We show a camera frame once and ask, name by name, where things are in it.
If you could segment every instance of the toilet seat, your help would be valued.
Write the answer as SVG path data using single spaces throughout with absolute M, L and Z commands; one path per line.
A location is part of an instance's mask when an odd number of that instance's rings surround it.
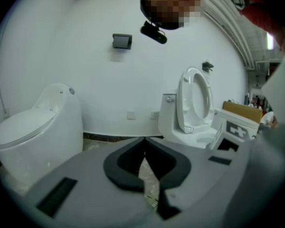
M 40 108 L 20 112 L 0 124 L 0 149 L 6 149 L 33 138 L 53 120 L 55 113 Z
M 200 87 L 206 97 L 205 117 L 199 117 L 194 109 L 193 79 L 199 77 Z M 188 68 L 181 76 L 177 91 L 177 118 L 185 133 L 200 133 L 210 128 L 214 117 L 214 104 L 211 87 L 204 75 L 196 68 Z

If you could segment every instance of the white toilet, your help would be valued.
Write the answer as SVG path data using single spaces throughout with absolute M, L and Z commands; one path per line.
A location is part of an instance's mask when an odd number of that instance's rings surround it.
M 33 108 L 0 124 L 0 161 L 27 185 L 80 153 L 82 145 L 81 108 L 67 85 L 49 85 Z
M 202 116 L 194 106 L 194 79 L 204 97 Z M 189 67 L 180 77 L 177 92 L 162 96 L 158 127 L 163 137 L 170 142 L 205 148 L 217 133 L 216 129 L 211 128 L 213 117 L 210 84 L 198 69 Z

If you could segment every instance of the black slot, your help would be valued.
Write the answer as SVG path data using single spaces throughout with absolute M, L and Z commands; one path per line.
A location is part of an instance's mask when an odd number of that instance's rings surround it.
M 220 157 L 215 157 L 215 156 L 211 156 L 208 160 L 216 162 L 216 163 L 220 163 L 223 165 L 230 165 L 230 163 L 231 163 L 231 160 L 228 160 L 225 158 L 220 158 Z
M 53 217 L 63 201 L 76 185 L 77 180 L 64 178 L 37 206 L 37 208 L 50 217 Z
M 236 152 L 238 150 L 238 145 L 227 139 L 223 139 L 222 143 L 218 147 L 218 150 L 228 151 L 230 149 L 233 149 Z

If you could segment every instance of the white curved wall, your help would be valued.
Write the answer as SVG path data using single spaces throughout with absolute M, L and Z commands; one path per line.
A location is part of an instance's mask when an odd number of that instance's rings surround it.
M 206 59 L 216 107 L 244 101 L 246 72 L 228 39 L 208 19 L 166 31 L 161 45 L 140 33 L 139 0 L 22 0 L 9 20 L 0 54 L 0 81 L 11 114 L 30 108 L 42 89 L 65 83 L 78 93 L 84 131 L 160 134 L 151 111 L 176 89 L 189 66 Z M 131 50 L 112 48 L 113 33 L 133 35 Z M 126 111 L 136 120 L 127 120 Z

